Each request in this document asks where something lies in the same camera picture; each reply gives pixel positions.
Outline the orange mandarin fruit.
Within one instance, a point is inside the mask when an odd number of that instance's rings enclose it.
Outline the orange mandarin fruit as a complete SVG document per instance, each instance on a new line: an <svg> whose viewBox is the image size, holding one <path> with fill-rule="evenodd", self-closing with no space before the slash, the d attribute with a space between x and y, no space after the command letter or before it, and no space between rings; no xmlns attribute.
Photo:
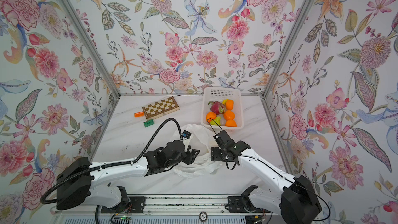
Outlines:
<svg viewBox="0 0 398 224"><path fill-rule="evenodd" d="M217 117L217 115L214 112L209 112L206 115L206 121L208 123L210 123L211 121L213 121L215 118Z"/></svg>
<svg viewBox="0 0 398 224"><path fill-rule="evenodd" d="M223 117L226 121L228 120L234 120L235 119L235 114L231 110L227 110L224 112Z"/></svg>
<svg viewBox="0 0 398 224"><path fill-rule="evenodd" d="M225 107L227 110L231 111L234 108L234 101L233 100L228 100L225 104Z"/></svg>
<svg viewBox="0 0 398 224"><path fill-rule="evenodd" d="M226 121L225 126L226 127L237 127L237 123L235 120L229 119Z"/></svg>

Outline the white translucent plastic bag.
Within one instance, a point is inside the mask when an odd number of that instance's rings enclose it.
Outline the white translucent plastic bag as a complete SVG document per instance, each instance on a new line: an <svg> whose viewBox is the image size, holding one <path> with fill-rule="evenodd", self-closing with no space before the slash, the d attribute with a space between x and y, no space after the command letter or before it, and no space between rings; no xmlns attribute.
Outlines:
<svg viewBox="0 0 398 224"><path fill-rule="evenodd" d="M183 178L195 178L216 173L222 163L211 161L211 148L217 145L213 138L214 133L197 124L187 124L182 127L182 130L191 133L190 138L183 141L186 148L190 145L191 149L197 149L200 152L192 164L186 165L181 162L172 169L172 172Z"/></svg>

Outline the red dragon fruit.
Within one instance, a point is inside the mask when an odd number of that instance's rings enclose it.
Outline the red dragon fruit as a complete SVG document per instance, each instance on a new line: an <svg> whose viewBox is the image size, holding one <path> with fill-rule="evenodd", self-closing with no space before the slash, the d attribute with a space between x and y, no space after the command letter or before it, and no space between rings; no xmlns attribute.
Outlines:
<svg viewBox="0 0 398 224"><path fill-rule="evenodd" d="M209 110L216 115L224 114L226 111L226 106L220 101L209 101Z"/></svg>

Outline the green pear fruit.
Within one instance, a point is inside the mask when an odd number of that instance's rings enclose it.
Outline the green pear fruit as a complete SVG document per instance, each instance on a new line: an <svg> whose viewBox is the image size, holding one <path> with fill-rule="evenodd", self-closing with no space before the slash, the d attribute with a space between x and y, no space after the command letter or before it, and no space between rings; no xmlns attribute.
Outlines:
<svg viewBox="0 0 398 224"><path fill-rule="evenodd" d="M210 121L209 121L210 125L220 126L220 123L221 123L221 117L220 116L211 118Z"/></svg>

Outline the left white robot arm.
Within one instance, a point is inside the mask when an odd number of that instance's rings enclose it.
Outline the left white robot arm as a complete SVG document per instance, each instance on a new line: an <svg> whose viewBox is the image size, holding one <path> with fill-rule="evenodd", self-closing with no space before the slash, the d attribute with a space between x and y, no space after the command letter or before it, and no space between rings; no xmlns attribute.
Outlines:
<svg viewBox="0 0 398 224"><path fill-rule="evenodd" d="M181 162L191 165L199 153L198 149L174 140L165 147L144 153L137 162L84 162L83 167L76 172L68 168L57 179L60 184L57 188L57 210L64 211L80 205L101 205L117 211L124 210L129 202L125 187L110 187L109 183L167 172Z"/></svg>

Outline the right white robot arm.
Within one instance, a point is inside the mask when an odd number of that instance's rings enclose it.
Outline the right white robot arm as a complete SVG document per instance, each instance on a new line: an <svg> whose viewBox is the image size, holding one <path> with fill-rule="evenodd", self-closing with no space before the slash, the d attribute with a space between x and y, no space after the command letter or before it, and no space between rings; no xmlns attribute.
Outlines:
<svg viewBox="0 0 398 224"><path fill-rule="evenodd" d="M311 224L321 213L312 183L305 176L295 177L272 165L243 141L235 142L225 130L214 136L217 147L211 149L211 160L242 166L260 178L265 187L248 187L241 198L252 211L262 208L277 214L287 224Z"/></svg>

